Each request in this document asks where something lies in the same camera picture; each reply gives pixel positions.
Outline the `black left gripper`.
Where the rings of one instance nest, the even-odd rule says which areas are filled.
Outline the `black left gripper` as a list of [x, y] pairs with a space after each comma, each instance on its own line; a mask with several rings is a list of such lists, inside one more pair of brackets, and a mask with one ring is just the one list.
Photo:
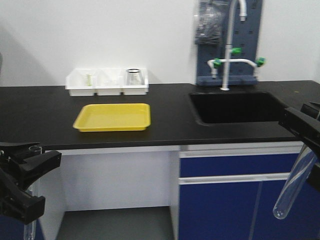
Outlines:
[[61, 164], [60, 152], [52, 150], [41, 154], [39, 144], [0, 143], [0, 214], [25, 225], [44, 214], [46, 202], [43, 196], [32, 196], [25, 190]]

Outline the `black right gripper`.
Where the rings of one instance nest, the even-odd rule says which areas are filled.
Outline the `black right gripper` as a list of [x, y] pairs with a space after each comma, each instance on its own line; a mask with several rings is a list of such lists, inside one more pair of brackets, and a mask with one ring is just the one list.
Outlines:
[[[278, 124], [295, 135], [320, 158], [320, 104], [318, 102], [304, 103], [299, 110], [288, 107]], [[320, 161], [316, 160], [308, 178], [307, 184], [320, 192]]]

